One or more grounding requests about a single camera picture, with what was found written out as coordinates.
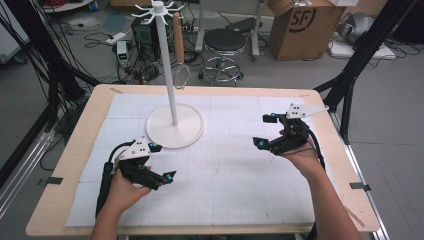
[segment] forearm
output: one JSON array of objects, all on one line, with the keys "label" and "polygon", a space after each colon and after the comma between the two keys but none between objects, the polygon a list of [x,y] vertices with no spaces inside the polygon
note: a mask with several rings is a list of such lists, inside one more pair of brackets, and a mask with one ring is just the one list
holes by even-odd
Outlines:
[{"label": "forearm", "polygon": [[361,239],[324,171],[307,178],[319,239]]},{"label": "forearm", "polygon": [[97,216],[90,239],[115,240],[121,215],[122,212],[105,205]]}]

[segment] cardboard box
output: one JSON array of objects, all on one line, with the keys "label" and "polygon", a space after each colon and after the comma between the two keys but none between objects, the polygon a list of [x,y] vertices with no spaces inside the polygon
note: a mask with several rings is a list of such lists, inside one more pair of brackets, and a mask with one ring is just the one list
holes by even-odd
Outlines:
[{"label": "cardboard box", "polygon": [[277,61],[320,58],[327,49],[346,7],[327,0],[297,6],[290,0],[268,0],[274,12],[268,47]]},{"label": "cardboard box", "polygon": [[151,0],[110,0],[113,7],[134,7],[135,5],[142,7],[143,5],[152,5]]}]

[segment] cable bundle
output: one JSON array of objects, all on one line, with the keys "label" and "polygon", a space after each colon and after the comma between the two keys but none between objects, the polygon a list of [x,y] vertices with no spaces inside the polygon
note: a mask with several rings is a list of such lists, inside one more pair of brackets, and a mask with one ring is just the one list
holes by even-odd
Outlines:
[{"label": "cable bundle", "polygon": [[43,8],[60,8],[65,3],[66,0],[43,0]]}]

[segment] black metal frame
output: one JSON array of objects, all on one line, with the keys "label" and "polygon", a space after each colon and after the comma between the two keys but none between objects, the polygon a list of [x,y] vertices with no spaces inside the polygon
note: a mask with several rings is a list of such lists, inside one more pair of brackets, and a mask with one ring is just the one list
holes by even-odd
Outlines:
[{"label": "black metal frame", "polygon": [[318,92],[331,89],[323,100],[331,112],[336,112],[338,104],[344,99],[340,135],[345,144],[349,144],[349,118],[355,82],[395,25],[415,2],[416,0],[389,0],[342,72],[332,80],[314,88]]},{"label": "black metal frame", "polygon": [[[101,84],[97,79],[81,72],[64,60],[44,23],[41,21],[39,14],[32,6],[31,1],[5,0],[4,2],[27,34],[31,44],[46,62],[48,68],[47,76],[44,76],[44,73],[41,74],[43,74],[43,77],[49,79],[49,91],[48,106],[0,169],[0,189],[6,183],[37,135],[43,130],[43,127],[45,127],[43,131],[48,132],[57,122],[60,101],[59,85],[63,89],[61,94],[66,95],[65,98],[76,100],[84,94],[84,90],[78,85],[75,77],[80,78],[92,86]],[[4,21],[0,21],[0,23],[5,26],[5,29],[8,29]],[[9,33],[20,44],[24,52],[27,53],[29,46],[23,44],[13,31]],[[32,58],[29,55],[28,57],[34,65],[35,63]]]}]

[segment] white paper sheet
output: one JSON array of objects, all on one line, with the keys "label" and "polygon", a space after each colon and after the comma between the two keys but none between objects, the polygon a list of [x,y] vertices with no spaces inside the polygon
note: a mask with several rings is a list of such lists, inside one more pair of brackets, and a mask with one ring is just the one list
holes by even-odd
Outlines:
[{"label": "white paper sheet", "polygon": [[[277,138],[282,125],[263,123],[262,115],[285,113],[289,104],[303,104],[302,99],[178,95],[176,101],[202,114],[204,133],[187,148],[162,149],[151,155],[146,165],[158,174],[176,170],[174,182],[128,209],[121,226],[314,221],[309,187],[303,176],[289,161],[258,150],[252,141],[252,137]],[[115,96],[80,178],[66,226],[94,225],[104,162],[117,145],[148,137],[147,118],[167,103],[167,95]],[[303,120],[313,130],[310,120]]]}]

